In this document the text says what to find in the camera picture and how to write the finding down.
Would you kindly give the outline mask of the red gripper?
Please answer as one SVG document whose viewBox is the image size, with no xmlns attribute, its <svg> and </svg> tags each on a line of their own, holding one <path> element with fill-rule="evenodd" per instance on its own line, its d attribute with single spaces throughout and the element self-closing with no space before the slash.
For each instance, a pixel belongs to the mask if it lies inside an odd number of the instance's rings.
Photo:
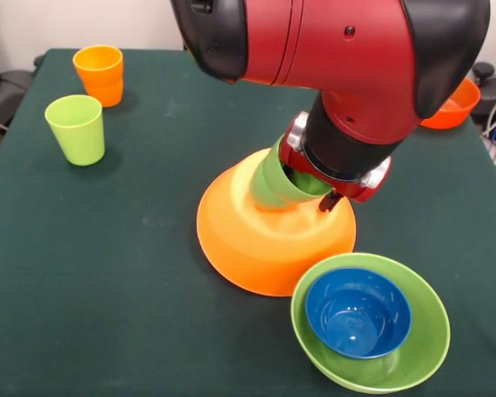
<svg viewBox="0 0 496 397">
<path fill-rule="evenodd" d="M 384 183 L 391 169 L 392 159 L 388 156 L 372 170 L 360 177 L 343 180 L 343 176 L 333 177 L 322 171 L 312 161 L 307 151 L 307 126 L 309 114 L 300 112 L 291 122 L 279 143 L 279 160 L 287 170 L 295 174 L 313 177 L 330 186 L 330 191 L 320 201 L 318 209 L 322 213 L 331 212 L 339 201 L 346 197 L 363 203 L 372 198 Z"/>
</svg>

